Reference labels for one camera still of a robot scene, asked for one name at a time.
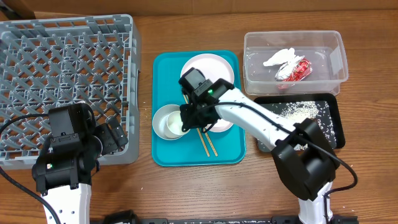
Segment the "white paper cup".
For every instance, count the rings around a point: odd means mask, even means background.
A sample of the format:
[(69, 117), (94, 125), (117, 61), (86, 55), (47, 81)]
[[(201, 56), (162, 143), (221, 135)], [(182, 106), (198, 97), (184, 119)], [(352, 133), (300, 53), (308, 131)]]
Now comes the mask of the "white paper cup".
[(171, 112), (167, 117), (166, 125), (168, 130), (167, 136), (169, 138), (179, 138), (189, 132), (182, 130), (183, 122), (180, 111)]

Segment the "grey bowl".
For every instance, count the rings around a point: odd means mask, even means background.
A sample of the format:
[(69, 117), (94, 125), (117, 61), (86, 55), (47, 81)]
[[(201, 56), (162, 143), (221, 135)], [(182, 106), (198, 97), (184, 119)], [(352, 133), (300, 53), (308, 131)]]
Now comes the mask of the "grey bowl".
[(158, 137), (165, 139), (165, 140), (175, 140), (178, 138), (169, 138), (167, 136), (167, 117), (171, 112), (180, 111), (179, 105), (165, 105), (161, 107), (159, 110), (155, 112), (155, 115), (152, 119), (152, 127)]

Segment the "pink small bowl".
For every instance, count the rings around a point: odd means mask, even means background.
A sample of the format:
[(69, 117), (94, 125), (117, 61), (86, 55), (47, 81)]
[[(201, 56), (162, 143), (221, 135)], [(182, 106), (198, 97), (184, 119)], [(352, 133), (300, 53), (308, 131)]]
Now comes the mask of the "pink small bowl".
[(219, 119), (217, 123), (211, 128), (212, 132), (215, 133), (221, 133), (224, 131), (227, 131), (229, 128), (231, 128), (233, 123), (229, 121), (225, 121), (223, 119)]

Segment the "white rice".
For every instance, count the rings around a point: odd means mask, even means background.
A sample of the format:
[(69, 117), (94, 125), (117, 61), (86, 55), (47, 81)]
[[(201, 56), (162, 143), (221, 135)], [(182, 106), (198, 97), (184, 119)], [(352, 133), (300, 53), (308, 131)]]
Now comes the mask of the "white rice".
[(329, 104), (325, 101), (296, 101), (290, 103), (268, 103), (263, 107), (295, 123), (305, 118), (316, 122), (332, 148), (336, 147), (336, 136)]

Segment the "white tissue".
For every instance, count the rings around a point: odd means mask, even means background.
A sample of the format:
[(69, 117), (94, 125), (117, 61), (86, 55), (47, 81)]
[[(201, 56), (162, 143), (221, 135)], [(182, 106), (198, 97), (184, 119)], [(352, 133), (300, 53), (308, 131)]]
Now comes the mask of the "white tissue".
[(295, 54), (294, 48), (282, 49), (265, 61), (263, 66), (271, 67), (274, 65), (280, 65), (281, 70), (293, 70), (303, 59), (304, 56), (298, 56)]

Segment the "red snack wrapper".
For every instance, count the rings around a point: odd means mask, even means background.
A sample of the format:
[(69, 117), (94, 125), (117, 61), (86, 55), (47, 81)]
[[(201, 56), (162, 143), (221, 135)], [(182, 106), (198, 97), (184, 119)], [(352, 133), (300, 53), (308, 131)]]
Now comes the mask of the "red snack wrapper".
[(275, 75), (280, 82), (299, 82), (312, 73), (312, 64), (303, 57), (284, 63)]

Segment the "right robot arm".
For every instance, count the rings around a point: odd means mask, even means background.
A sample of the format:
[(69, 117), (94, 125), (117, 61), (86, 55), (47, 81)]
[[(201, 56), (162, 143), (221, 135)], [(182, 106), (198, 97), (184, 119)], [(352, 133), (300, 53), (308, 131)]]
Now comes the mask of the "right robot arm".
[(281, 117), (246, 97), (232, 83), (205, 78), (196, 68), (178, 81), (188, 103), (180, 106), (182, 129), (229, 121), (257, 138), (271, 152), (278, 175), (299, 201), (302, 223), (330, 223), (329, 191), (339, 163), (319, 125)]

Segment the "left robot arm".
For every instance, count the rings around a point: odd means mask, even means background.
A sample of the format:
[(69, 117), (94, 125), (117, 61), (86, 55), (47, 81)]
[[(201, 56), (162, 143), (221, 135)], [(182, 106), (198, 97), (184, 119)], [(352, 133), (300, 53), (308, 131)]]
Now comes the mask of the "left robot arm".
[(93, 170), (127, 142), (117, 118), (97, 124), (86, 103), (49, 110), (51, 135), (32, 167), (47, 223), (89, 223)]

